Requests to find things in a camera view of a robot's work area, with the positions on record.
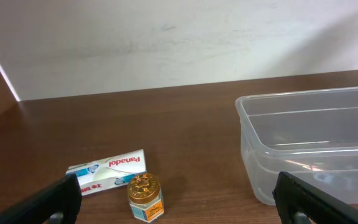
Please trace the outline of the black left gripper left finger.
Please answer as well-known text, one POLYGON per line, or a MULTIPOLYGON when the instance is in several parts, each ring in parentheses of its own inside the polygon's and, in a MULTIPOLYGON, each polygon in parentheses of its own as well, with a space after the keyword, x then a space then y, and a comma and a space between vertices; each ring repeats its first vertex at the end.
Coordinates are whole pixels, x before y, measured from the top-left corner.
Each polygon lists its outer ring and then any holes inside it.
POLYGON ((0 224, 75 224, 81 207, 81 189, 75 174, 66 175, 29 198, 0 212, 0 224))

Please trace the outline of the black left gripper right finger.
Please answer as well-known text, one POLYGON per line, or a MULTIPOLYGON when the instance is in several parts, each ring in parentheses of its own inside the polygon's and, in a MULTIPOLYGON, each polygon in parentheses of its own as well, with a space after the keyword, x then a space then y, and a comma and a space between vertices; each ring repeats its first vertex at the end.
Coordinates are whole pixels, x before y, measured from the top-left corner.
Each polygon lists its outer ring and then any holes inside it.
POLYGON ((280 172, 273 190, 283 224, 358 224, 358 209, 288 172, 280 172))

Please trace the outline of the clear plastic container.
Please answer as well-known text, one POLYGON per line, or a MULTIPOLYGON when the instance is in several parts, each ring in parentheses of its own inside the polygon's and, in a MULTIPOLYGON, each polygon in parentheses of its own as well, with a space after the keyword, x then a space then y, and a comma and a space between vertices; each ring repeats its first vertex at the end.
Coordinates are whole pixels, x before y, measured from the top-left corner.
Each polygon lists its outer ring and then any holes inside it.
POLYGON ((358 87, 242 96, 241 156, 256 198, 273 205, 280 172, 358 203, 358 87))

